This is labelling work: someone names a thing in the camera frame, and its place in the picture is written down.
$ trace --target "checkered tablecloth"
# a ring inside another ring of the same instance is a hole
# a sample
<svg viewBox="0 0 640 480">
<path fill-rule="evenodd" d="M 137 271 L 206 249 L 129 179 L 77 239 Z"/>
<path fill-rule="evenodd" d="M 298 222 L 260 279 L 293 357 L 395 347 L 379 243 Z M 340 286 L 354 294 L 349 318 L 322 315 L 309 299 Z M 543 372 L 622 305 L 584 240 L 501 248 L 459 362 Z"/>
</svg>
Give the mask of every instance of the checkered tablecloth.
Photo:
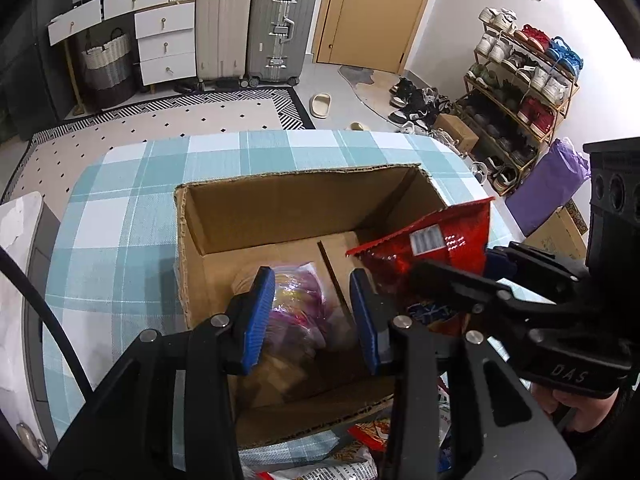
<svg viewBox="0 0 640 480">
<path fill-rule="evenodd" d="M 460 158 L 422 136 L 260 131 L 114 148 L 86 168 L 73 188 L 52 254 L 47 302 L 95 387 L 141 330 L 152 327 L 166 334 L 184 329 L 174 271 L 173 193 L 178 184 L 407 162 L 422 164 L 448 204 L 486 197 Z M 490 245 L 510 240 L 510 231 L 492 206 Z M 82 406 L 82 396 L 48 332 L 43 352 L 47 396 L 60 436 Z M 174 422 L 174 461 L 179 466 L 180 423 Z M 337 432 L 327 431 L 241 456 L 249 465 L 318 460 L 339 438 Z"/>
</svg>

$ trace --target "beige slipper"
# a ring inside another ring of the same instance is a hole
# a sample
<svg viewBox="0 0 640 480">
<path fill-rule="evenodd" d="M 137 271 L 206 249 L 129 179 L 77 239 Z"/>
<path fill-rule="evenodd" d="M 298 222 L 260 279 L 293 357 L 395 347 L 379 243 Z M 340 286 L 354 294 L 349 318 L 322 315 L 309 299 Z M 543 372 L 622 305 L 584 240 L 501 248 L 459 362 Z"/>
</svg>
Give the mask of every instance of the beige slipper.
<svg viewBox="0 0 640 480">
<path fill-rule="evenodd" d="M 318 119 L 326 119 L 329 116 L 329 107 L 331 106 L 331 96 L 329 94 L 316 94 L 311 98 L 309 103 L 309 111 L 313 117 Z"/>
<path fill-rule="evenodd" d="M 359 123 L 357 121 L 351 123 L 349 125 L 350 130 L 354 130 L 356 132 L 370 132 L 371 128 L 369 128 L 366 124 Z"/>
</svg>

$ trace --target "red shoe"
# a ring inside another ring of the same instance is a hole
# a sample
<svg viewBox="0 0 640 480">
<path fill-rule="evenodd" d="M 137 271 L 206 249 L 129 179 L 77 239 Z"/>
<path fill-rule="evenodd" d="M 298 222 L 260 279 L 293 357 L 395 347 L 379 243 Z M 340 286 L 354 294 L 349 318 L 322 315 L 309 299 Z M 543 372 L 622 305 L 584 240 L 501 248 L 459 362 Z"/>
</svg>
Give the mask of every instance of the red shoe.
<svg viewBox="0 0 640 480">
<path fill-rule="evenodd" d="M 529 37 L 530 37 L 532 31 L 534 31 L 534 30 L 536 30 L 536 29 L 531 27 L 531 25 L 529 25 L 529 23 L 527 23 L 527 25 L 522 27 L 522 30 L 516 30 L 513 33 L 513 36 L 517 40 L 520 40 L 522 43 L 527 43 L 527 41 L 529 41 Z"/>
<path fill-rule="evenodd" d="M 538 108 L 538 116 L 531 123 L 531 129 L 542 138 L 551 131 L 551 127 L 554 125 L 554 114 L 551 108 L 546 107 L 540 101 L 536 103 L 536 107 Z"/>
<path fill-rule="evenodd" d="M 520 110 L 518 111 L 518 117 L 520 120 L 525 124 L 529 124 L 531 121 L 534 121 L 538 116 L 537 110 L 539 104 L 540 102 L 535 97 L 526 96 Z"/>
<path fill-rule="evenodd" d="M 549 41 L 551 41 L 544 32 L 541 30 L 537 30 L 536 28 L 531 28 L 528 33 L 529 44 L 534 46 L 540 52 L 544 52 L 549 48 Z"/>
</svg>

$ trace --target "wooden door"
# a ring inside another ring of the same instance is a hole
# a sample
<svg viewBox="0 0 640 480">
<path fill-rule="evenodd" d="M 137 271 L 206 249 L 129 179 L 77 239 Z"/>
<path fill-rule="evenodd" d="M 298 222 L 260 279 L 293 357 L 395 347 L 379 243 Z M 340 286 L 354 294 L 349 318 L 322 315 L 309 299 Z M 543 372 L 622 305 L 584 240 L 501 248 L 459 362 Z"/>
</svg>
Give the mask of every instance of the wooden door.
<svg viewBox="0 0 640 480">
<path fill-rule="evenodd" d="M 322 0 L 317 62 L 399 72 L 427 0 Z"/>
</svg>

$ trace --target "shoe rack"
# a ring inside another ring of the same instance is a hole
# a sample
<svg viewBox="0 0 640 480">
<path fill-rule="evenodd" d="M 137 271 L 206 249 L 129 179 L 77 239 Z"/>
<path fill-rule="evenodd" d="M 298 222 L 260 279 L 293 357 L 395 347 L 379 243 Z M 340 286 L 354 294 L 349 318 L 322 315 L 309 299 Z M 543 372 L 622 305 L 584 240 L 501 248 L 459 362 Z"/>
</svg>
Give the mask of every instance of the shoe rack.
<svg viewBox="0 0 640 480">
<path fill-rule="evenodd" d="M 554 137 L 556 135 L 556 130 L 558 129 L 558 126 L 562 123 L 562 121 L 567 117 L 569 113 L 569 108 L 571 107 L 571 101 L 574 98 L 576 92 L 580 89 L 580 86 L 578 85 L 578 82 L 576 81 L 576 78 L 573 76 L 573 74 L 571 74 L 571 72 L 569 72 L 564 66 L 561 66 L 557 61 L 554 61 L 549 56 L 546 56 L 543 52 L 536 50 L 529 44 L 521 42 L 511 34 L 508 34 L 505 31 L 500 30 L 491 25 L 488 25 L 487 23 L 482 22 L 482 20 L 480 21 L 484 26 L 485 32 L 487 32 L 488 30 L 491 30 L 492 32 L 497 33 L 497 36 L 500 39 L 504 39 L 510 42 L 512 45 L 518 47 L 520 50 L 524 51 L 526 54 L 529 54 L 531 57 L 535 58 L 540 63 L 540 65 L 542 65 L 543 67 L 546 67 L 546 71 L 549 72 L 551 75 L 554 75 L 554 76 L 560 75 L 562 79 L 565 79 L 569 83 L 568 86 L 570 90 L 569 90 L 568 98 L 565 99 L 564 102 L 562 102 L 562 104 L 560 105 L 556 105 L 552 103 L 544 94 L 542 94 L 541 92 L 533 88 L 530 84 L 528 85 L 526 92 L 524 92 L 524 97 L 531 95 L 536 99 L 538 99 L 540 102 L 542 102 L 543 105 L 549 107 L 553 111 L 554 123 L 551 129 L 544 136 L 539 136 L 530 127 L 529 124 L 525 124 L 518 117 L 517 112 L 513 112 L 512 110 L 507 108 L 503 103 L 498 101 L 498 99 L 494 96 L 493 92 L 490 89 L 486 89 L 480 84 L 478 84 L 475 80 L 469 78 L 466 75 L 464 76 L 465 88 L 466 88 L 466 95 L 464 97 L 469 95 L 473 90 L 478 90 L 481 94 L 484 94 L 489 100 L 494 102 L 494 104 L 501 111 L 503 111 L 503 113 L 506 116 L 509 116 L 513 121 L 515 121 L 518 124 L 518 126 L 522 127 L 529 134 L 532 140 L 536 141 L 538 145 L 537 150 L 538 152 L 540 152 L 541 143 L 544 142 L 545 144 L 550 144 L 554 140 Z M 480 54 L 474 50 L 474 57 L 476 58 L 476 63 L 478 64 L 485 65 L 485 66 L 491 65 L 491 64 L 500 66 L 504 72 L 508 72 L 511 75 L 511 83 L 513 83 L 516 78 L 519 79 L 521 82 L 525 83 L 523 79 L 518 78 L 515 72 L 513 72 L 512 70 L 510 70 L 508 67 L 506 67 L 501 63 L 493 62 L 491 59 L 489 59 L 488 56 L 484 56 L 483 54 Z M 496 139 L 494 139 L 491 135 L 489 135 L 489 133 L 487 133 L 484 128 L 482 128 L 479 124 L 477 124 L 473 120 L 473 118 L 465 114 L 461 107 L 456 107 L 456 108 L 457 108 L 456 113 L 463 118 L 463 121 L 465 121 L 465 123 L 469 124 L 470 126 L 473 126 L 473 129 L 475 131 L 480 132 L 481 135 L 488 141 L 489 145 L 495 148 L 497 152 L 500 153 L 501 155 L 506 156 L 507 160 L 510 161 L 510 163 L 513 164 L 514 168 L 516 168 L 516 170 L 518 171 L 518 180 L 516 181 L 516 183 L 510 188 L 502 192 L 498 192 L 498 195 L 503 196 L 508 192 L 512 191 L 513 189 L 515 189 L 516 187 L 518 187 L 518 184 L 529 174 L 538 157 L 535 156 L 527 164 L 524 164 L 524 165 L 517 162 L 514 156 L 511 155 L 511 153 L 507 152 L 500 144 L 498 144 Z"/>
</svg>

